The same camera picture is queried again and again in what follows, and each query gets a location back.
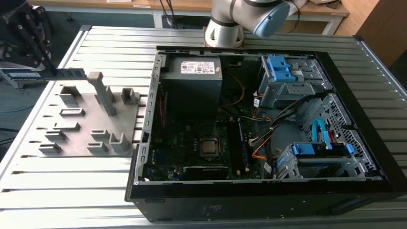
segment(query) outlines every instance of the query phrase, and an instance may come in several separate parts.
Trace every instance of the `open computer tower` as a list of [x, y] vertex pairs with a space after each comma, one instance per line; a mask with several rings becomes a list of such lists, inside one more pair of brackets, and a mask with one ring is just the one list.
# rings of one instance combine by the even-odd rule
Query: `open computer tower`
[[125, 192], [149, 221], [336, 215], [403, 195], [325, 52], [157, 50]]

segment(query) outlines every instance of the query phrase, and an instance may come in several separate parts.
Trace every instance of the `aluminum extrusion table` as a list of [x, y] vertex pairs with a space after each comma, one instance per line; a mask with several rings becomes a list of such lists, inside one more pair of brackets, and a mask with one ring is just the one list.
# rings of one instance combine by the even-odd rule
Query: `aluminum extrusion table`
[[[104, 84], [132, 87], [147, 102], [156, 45], [203, 46], [199, 30], [83, 26], [60, 67], [101, 71]], [[407, 93], [363, 41], [353, 37], [277, 34], [263, 40], [245, 35], [255, 49], [328, 52], [385, 145], [407, 173]], [[52, 97], [49, 82], [0, 164], [0, 222], [4, 228], [401, 228], [407, 197], [372, 203], [340, 216], [240, 221], [164, 222], [151, 224], [132, 203], [124, 202], [129, 158], [40, 158], [29, 150], [41, 112]], [[136, 143], [145, 108], [139, 109]]]

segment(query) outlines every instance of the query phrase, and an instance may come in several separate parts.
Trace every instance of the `label sticker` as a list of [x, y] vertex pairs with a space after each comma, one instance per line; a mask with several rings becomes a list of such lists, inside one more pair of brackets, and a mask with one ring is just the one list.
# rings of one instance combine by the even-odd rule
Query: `label sticker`
[[255, 106], [256, 108], [259, 108], [259, 106], [260, 106], [260, 100], [259, 100], [259, 99], [255, 99], [253, 106]]
[[8, 73], [10, 77], [41, 77], [38, 73]]
[[215, 62], [184, 61], [180, 63], [181, 74], [215, 74]]
[[133, 5], [135, 8], [151, 8], [151, 6], [145, 6], [145, 5]]
[[271, 173], [271, 166], [267, 164], [267, 162], [264, 163], [264, 169], [268, 173]]

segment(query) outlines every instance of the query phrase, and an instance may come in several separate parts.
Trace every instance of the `wooden desk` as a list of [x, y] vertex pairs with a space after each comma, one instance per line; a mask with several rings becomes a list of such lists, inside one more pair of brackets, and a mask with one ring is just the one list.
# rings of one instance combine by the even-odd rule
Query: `wooden desk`
[[[169, 7], [164, 0], [163, 3], [164, 8], [168, 10]], [[176, 15], [208, 17], [211, 16], [211, 6], [212, 0], [172, 0], [172, 7]], [[295, 13], [295, 15], [291, 15], [287, 20], [297, 20], [296, 14], [297, 13]], [[348, 15], [349, 12], [343, 5], [340, 5], [337, 9], [331, 9], [325, 7], [324, 4], [321, 5], [315, 4], [312, 2], [307, 2], [305, 5], [300, 8], [299, 20], [327, 22], [321, 34], [333, 35], [343, 18]], [[155, 18], [155, 27], [161, 28], [163, 21], [160, 20], [160, 18], [163, 16], [163, 8], [159, 0], [155, 1], [152, 16]]]
[[[172, 0], [173, 10], [185, 10], [185, 11], [211, 11], [212, 9], [212, 0]], [[165, 1], [163, 0], [165, 9], [169, 9]], [[161, 4], [159, 0], [155, 0], [155, 9], [161, 9]], [[313, 4], [307, 2], [305, 5], [300, 8], [301, 15], [311, 16], [343, 16], [349, 15], [348, 10], [340, 4], [337, 9], [331, 9], [325, 7], [324, 4]]]
[[111, 12], [113, 9], [145, 9], [151, 12], [151, 9], [155, 5], [155, 0], [133, 0], [132, 2], [111, 2], [107, 0], [28, 0], [30, 5], [40, 5], [48, 11], [58, 11], [58, 12]]
[[[163, 28], [163, 8], [159, 0], [133, 0], [132, 2], [108, 3], [107, 0], [28, 0], [32, 5], [41, 5], [48, 11], [95, 12], [95, 13], [132, 13], [151, 14], [156, 28]], [[211, 16], [212, 0], [172, 0], [175, 14], [180, 16]], [[341, 19], [349, 15], [343, 5], [331, 9], [324, 5], [307, 2], [300, 8], [300, 21], [327, 22], [323, 34], [332, 35]]]

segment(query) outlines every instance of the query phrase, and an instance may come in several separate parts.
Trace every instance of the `orange wire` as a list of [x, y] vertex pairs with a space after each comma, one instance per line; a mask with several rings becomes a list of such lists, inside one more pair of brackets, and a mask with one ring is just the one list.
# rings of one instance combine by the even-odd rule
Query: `orange wire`
[[261, 119], [261, 118], [259, 118], [257, 116], [256, 116], [256, 114], [257, 114], [257, 107], [255, 108], [255, 110], [253, 110], [253, 118], [255, 119]]
[[253, 153], [252, 153], [252, 158], [259, 158], [259, 159], [267, 160], [267, 158], [265, 158], [264, 156], [259, 156], [259, 155], [256, 155], [256, 153], [259, 152], [259, 150], [260, 150], [260, 148], [264, 146], [264, 144], [268, 142], [271, 136], [272, 136], [272, 135], [269, 135], [269, 136], [265, 138], [264, 142], [259, 145], [259, 147], [257, 147], [256, 150], [253, 151]]
[[243, 100], [243, 98], [244, 98], [244, 86], [243, 86], [240, 80], [232, 74], [229, 74], [229, 73], [225, 73], [225, 74], [229, 75], [235, 79], [237, 84], [240, 85], [240, 87], [241, 87], [241, 96], [240, 96], [240, 99], [235, 103], [224, 104], [224, 105], [221, 105], [221, 107], [228, 107], [228, 106], [236, 105]]

